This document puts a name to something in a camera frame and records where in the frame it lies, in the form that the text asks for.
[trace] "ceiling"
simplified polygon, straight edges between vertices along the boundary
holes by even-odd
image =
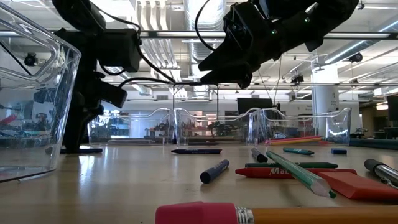
[[[134,10],[133,4],[137,4],[137,15],[140,15],[142,4],[144,2],[147,3],[147,18],[149,22],[150,18],[150,2],[149,1],[133,1],[133,0],[98,0],[103,2],[112,2],[114,4],[113,8],[103,8],[105,11],[109,9],[109,13],[114,14],[114,16],[120,16],[125,19],[126,16],[123,14],[126,11]],[[21,14],[27,16],[29,19],[32,19],[34,22],[43,26],[48,30],[57,30],[61,27],[66,29],[73,29],[73,27],[65,22],[56,12],[56,10],[52,7],[51,1],[41,1],[41,0],[14,0],[14,1],[0,1]],[[227,0],[227,6],[233,4],[235,1]],[[344,24],[337,27],[334,32],[374,32],[380,27],[381,24],[388,20],[397,20],[398,21],[398,2],[395,0],[365,0],[365,8],[362,10],[355,10],[353,16],[346,21]],[[168,0],[166,1],[166,23],[169,30],[186,30],[185,25],[185,14],[184,14],[184,3],[181,0]],[[125,28],[126,25],[118,23],[118,22],[110,22],[107,23],[107,28]],[[180,68],[180,76],[182,80],[188,78],[189,75],[192,74],[191,71],[191,59],[190,59],[190,50],[189,44],[187,41],[182,39],[171,39],[171,45],[174,52],[174,57],[177,61],[177,64]],[[324,44],[316,49],[316,51],[310,53],[306,49],[304,45],[301,45],[295,49],[288,51],[286,54],[283,54],[279,61],[266,62],[261,65],[261,68],[258,72],[254,73],[254,77],[252,82],[261,83],[261,85],[251,86],[251,89],[264,89],[265,85],[262,85],[262,81],[264,83],[274,83],[278,80],[280,82],[287,81],[290,82],[290,78],[292,76],[291,72],[295,67],[303,63],[303,60],[308,60],[310,57],[315,55],[328,55],[347,44],[350,44],[351,40],[325,40]],[[364,73],[369,73],[373,71],[377,71],[385,66],[391,65],[393,63],[398,63],[398,50],[394,48],[397,45],[397,41],[394,40],[385,40],[379,42],[373,46],[370,46],[361,51],[364,56],[363,62],[370,60],[366,63],[361,64],[361,66],[356,66],[356,64],[351,64],[349,62],[339,62],[339,81],[344,82],[349,80],[350,78],[357,77]],[[383,55],[382,57],[376,58],[380,54],[390,51],[388,54]],[[300,73],[304,75],[304,79],[306,82],[310,82],[310,74],[311,70],[308,65],[304,65],[300,67]],[[139,73],[130,74],[132,77],[150,77],[150,67],[146,65],[143,61],[141,61],[140,71]],[[119,77],[111,77],[107,76],[104,80],[110,83],[120,83],[123,81],[122,78]],[[366,80],[361,80],[361,82],[380,82],[383,80],[387,80],[385,82],[398,82],[398,71],[389,70],[387,72],[379,73],[375,76],[369,77]],[[236,86],[222,86],[222,89],[230,89],[231,91],[236,89]],[[289,86],[282,86],[281,89],[291,89]],[[342,90],[350,90],[351,87],[339,87]],[[375,89],[373,86],[367,86],[361,89],[361,93],[371,91]]]

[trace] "red eraser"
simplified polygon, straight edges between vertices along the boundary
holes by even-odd
[[[319,173],[330,187],[350,199],[398,201],[398,190],[352,173]]]
[[[160,206],[155,224],[238,224],[232,203],[191,202]]]

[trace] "black base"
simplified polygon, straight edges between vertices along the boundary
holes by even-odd
[[[61,154],[91,154],[91,153],[102,153],[102,149],[79,149],[77,151],[68,152],[66,149],[61,149]]]

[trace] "clear plastic bin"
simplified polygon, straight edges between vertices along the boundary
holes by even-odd
[[[271,146],[348,145],[351,108],[311,116],[286,116],[276,109],[257,111],[258,143]]]
[[[52,171],[80,53],[0,3],[0,182]]]
[[[257,109],[239,116],[197,116],[176,108],[177,145],[254,146]]]
[[[172,143],[172,109],[149,114],[106,114],[88,124],[90,144],[164,145]]]

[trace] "green marker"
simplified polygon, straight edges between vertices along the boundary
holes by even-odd
[[[284,152],[291,152],[291,153],[297,153],[297,154],[301,154],[301,155],[312,155],[314,154],[313,151],[311,150],[306,150],[306,149],[293,149],[293,148],[284,148]]]
[[[336,197],[336,193],[332,191],[328,182],[323,178],[311,173],[310,171],[307,171],[303,167],[300,167],[293,162],[290,162],[274,152],[267,151],[266,155],[276,163],[280,164],[285,170],[290,172],[295,179],[300,181],[314,194],[330,198]]]
[[[319,168],[319,169],[335,169],[337,164],[330,162],[296,162],[297,165],[303,168]],[[245,167],[281,167],[278,163],[247,163]]]

